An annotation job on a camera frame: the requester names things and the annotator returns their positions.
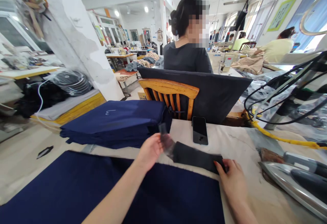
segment wooden chair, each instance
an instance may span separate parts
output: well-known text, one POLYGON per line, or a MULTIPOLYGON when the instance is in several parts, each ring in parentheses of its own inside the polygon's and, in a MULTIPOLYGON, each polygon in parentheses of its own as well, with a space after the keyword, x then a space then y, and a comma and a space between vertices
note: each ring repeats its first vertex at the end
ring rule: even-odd
MULTIPOLYGON (((178 111, 181 111, 181 102, 180 102, 180 94, 185 95, 189 98, 188 100, 188 110, 187 110, 187 120, 191 120, 192 111, 193 111, 193 103, 194 99, 199 93, 199 88, 190 86, 183 83, 178 83, 165 79, 140 79, 139 83, 141 87, 144 89, 147 100, 152 100, 149 89, 152 89, 153 95, 155 99, 158 101, 164 101, 162 98, 162 94, 164 96, 167 107, 169 107, 169 101, 167 95, 169 95, 170 103, 172 109, 175 111, 175 103, 173 94, 176 94, 176 103, 178 111)), ((181 119, 181 114, 178 113, 178 119, 181 119)))
POLYGON ((254 48, 255 46, 256 46, 256 42, 245 42, 241 45, 239 50, 241 51, 243 48, 251 49, 254 48))

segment curtain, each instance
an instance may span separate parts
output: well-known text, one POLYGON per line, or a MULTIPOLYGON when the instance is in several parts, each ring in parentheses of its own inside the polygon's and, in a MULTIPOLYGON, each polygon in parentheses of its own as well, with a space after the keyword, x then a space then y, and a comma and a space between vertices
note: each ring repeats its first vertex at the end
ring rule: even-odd
POLYGON ((247 34, 247 39, 255 42, 258 40, 259 35, 261 34, 262 29, 267 22, 275 2, 276 0, 262 0, 262 4, 255 18, 253 26, 250 32, 247 34))
MULTIPOLYGON (((302 0, 301 4, 297 8, 294 16, 289 22, 287 28, 295 27, 295 31, 298 32, 296 38, 294 38, 295 43, 300 43, 298 49, 304 50, 314 36, 307 36, 300 32, 300 21, 302 16, 311 6, 315 0, 302 0)), ((305 22, 305 27, 308 31, 319 32, 326 24, 327 19, 327 0, 321 0, 313 9, 311 14, 308 15, 305 22)))

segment folded navy fabric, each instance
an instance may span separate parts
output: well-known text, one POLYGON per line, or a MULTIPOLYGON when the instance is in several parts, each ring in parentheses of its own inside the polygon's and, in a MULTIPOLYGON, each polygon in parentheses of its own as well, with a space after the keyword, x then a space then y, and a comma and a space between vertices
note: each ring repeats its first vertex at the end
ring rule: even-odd
POLYGON ((164 102, 148 100, 108 101, 61 127, 66 142, 96 144, 108 148, 140 148, 143 142, 172 117, 164 102))
MULTIPOLYGON (((133 160, 64 152, 8 203, 1 223, 80 224, 133 160)), ((125 224, 224 224, 219 183, 156 163, 146 174, 125 224)))

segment sewing machine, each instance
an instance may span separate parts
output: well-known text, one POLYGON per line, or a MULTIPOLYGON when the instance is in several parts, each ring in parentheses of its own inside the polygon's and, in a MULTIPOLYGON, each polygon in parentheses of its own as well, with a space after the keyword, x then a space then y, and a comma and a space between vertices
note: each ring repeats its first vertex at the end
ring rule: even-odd
POLYGON ((238 53, 209 52, 209 59, 214 73, 228 72, 232 63, 239 60, 238 53))

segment white cable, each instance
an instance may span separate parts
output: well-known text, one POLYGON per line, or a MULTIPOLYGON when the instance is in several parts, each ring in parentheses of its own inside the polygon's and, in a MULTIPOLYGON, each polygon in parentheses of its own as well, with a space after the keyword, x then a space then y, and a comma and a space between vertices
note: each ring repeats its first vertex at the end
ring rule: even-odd
POLYGON ((4 105, 4 104, 1 104, 1 103, 0 103, 0 105, 3 106, 3 107, 10 108, 10 109, 14 110, 14 108, 11 108, 11 107, 6 106, 6 105, 4 105))
POLYGON ((38 93, 38 96, 39 96, 40 99, 41 99, 41 105, 40 105, 40 108, 38 109, 38 111, 35 113, 35 115, 36 115, 36 118, 38 119, 38 121, 39 121, 41 124, 45 125, 46 127, 50 128, 50 129, 54 129, 54 130, 58 130, 58 131, 60 131, 60 129, 57 129, 57 128, 54 128, 54 127, 48 126, 47 124, 45 124, 44 122, 42 122, 41 119, 40 119, 39 116, 38 116, 38 113, 41 111, 42 106, 43 106, 43 98, 42 98, 42 96, 41 96, 41 94, 40 94, 40 88, 41 88, 41 86, 42 86, 43 84, 45 84, 45 83, 48 82, 48 81, 49 81, 49 79, 46 80, 46 81, 44 81, 42 84, 40 84, 40 85, 38 86, 37 93, 38 93))
POLYGON ((278 89, 276 89, 274 92, 272 92, 269 96, 267 96, 267 98, 260 103, 260 105, 258 106, 258 108, 256 109, 254 116, 253 116, 253 120, 255 121, 256 119, 256 115, 258 113, 258 111, 260 110, 260 108, 262 107, 263 104, 265 104, 267 102, 267 100, 269 100, 270 98, 272 98, 278 91, 280 91, 282 88, 284 88, 286 85, 288 85, 288 83, 290 83, 291 81, 293 81, 296 77, 298 77, 299 75, 301 75, 306 69, 308 69, 310 66, 310 64, 308 64, 305 68, 303 68, 301 71, 299 71, 297 73, 297 75, 293 76, 292 78, 290 78, 288 81, 286 81, 283 85, 281 85, 278 89))

